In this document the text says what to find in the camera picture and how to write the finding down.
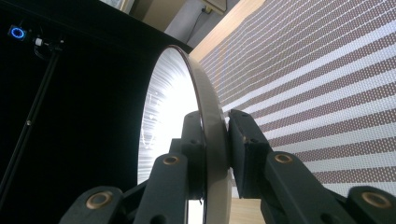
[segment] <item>brass screw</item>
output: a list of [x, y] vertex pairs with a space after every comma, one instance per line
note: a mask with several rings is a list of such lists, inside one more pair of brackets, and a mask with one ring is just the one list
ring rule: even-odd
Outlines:
[[178, 163], [178, 157], [166, 157], [165, 159], [163, 159], [163, 163], [165, 163], [166, 165], [174, 165]]
[[384, 197], [381, 194], [374, 193], [374, 192], [364, 192], [361, 197], [363, 198], [364, 201], [369, 203], [372, 206], [378, 207], [378, 208], [390, 208], [392, 207], [392, 204], [390, 201]]
[[113, 199], [113, 194], [110, 191], [102, 191], [91, 195], [86, 205], [90, 209], [99, 209], [105, 207]]
[[286, 154], [277, 154], [275, 156], [275, 160], [280, 163], [289, 163], [289, 162], [293, 161], [293, 159], [289, 155], [286, 155]]

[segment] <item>blue led ring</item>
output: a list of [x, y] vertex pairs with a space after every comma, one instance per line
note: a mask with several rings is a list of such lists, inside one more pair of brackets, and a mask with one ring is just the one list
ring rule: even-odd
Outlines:
[[11, 34], [17, 39], [22, 39], [25, 35], [25, 32], [21, 28], [14, 27], [11, 30]]

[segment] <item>striped pattern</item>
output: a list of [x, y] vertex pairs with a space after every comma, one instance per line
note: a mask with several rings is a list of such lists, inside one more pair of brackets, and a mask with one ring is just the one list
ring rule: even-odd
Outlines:
[[395, 1], [266, 0], [200, 63], [326, 188], [396, 195]]

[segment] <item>reflected light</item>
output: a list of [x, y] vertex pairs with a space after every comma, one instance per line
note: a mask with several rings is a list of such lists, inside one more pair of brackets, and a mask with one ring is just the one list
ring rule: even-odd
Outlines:
[[149, 178], [155, 159], [180, 138], [184, 117], [198, 110], [190, 73], [180, 53], [167, 49], [155, 65], [148, 85], [138, 157], [138, 183]]

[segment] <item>black background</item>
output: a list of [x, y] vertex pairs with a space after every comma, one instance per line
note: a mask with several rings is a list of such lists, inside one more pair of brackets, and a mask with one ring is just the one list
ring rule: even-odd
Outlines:
[[0, 1], [0, 176], [48, 63], [11, 24], [64, 36], [40, 112], [0, 211], [0, 223], [57, 223], [87, 189], [136, 185], [140, 120], [167, 45], [191, 49], [97, 0]]

